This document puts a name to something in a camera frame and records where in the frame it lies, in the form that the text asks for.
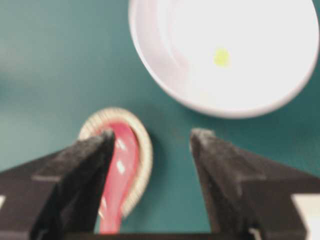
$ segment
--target red spoon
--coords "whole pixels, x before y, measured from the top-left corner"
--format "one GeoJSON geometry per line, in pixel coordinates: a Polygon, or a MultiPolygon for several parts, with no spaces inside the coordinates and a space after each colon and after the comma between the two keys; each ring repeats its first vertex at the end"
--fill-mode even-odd
{"type": "Polygon", "coordinates": [[[100,233],[115,234],[121,225],[121,206],[139,164],[139,144],[129,125],[123,122],[107,123],[96,134],[108,128],[112,128],[115,142],[99,208],[100,233]]]}

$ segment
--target green surface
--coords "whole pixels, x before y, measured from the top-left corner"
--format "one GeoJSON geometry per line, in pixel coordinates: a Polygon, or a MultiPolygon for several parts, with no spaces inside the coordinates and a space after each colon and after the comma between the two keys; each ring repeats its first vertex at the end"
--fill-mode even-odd
{"type": "MultiPolygon", "coordinates": [[[[317,11],[320,1],[315,1],[317,11]]],[[[152,80],[133,46],[126,0],[0,2],[0,169],[71,144],[105,107],[136,114],[154,168],[123,232],[204,232],[209,224],[189,153],[190,129],[320,176],[320,66],[287,106],[244,120],[189,110],[152,80]]]]}

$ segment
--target yellow object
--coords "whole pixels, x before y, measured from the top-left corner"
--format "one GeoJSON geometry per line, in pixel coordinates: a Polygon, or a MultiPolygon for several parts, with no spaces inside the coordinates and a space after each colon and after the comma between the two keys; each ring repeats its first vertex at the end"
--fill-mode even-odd
{"type": "Polygon", "coordinates": [[[219,48],[213,58],[214,63],[219,67],[227,67],[229,65],[229,53],[223,48],[219,48]]]}

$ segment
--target white bowl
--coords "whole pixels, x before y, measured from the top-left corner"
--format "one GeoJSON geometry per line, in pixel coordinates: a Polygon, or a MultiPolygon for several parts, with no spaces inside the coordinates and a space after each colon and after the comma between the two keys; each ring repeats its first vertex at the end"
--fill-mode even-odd
{"type": "Polygon", "coordinates": [[[129,25],[160,87],[213,116],[280,108],[306,85],[318,58],[312,0],[130,0],[129,25]]]}

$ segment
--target teal table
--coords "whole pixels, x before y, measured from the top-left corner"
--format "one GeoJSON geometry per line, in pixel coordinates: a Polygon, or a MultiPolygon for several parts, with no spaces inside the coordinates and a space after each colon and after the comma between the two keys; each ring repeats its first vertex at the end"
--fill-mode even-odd
{"type": "MultiPolygon", "coordinates": [[[[317,11],[320,1],[316,0],[317,11]]],[[[320,66],[302,93],[270,114],[209,117],[167,96],[131,40],[126,0],[2,0],[0,3],[0,170],[75,141],[105,107],[136,114],[154,147],[148,188],[123,232],[207,232],[193,159],[193,127],[320,176],[320,66]]]]}

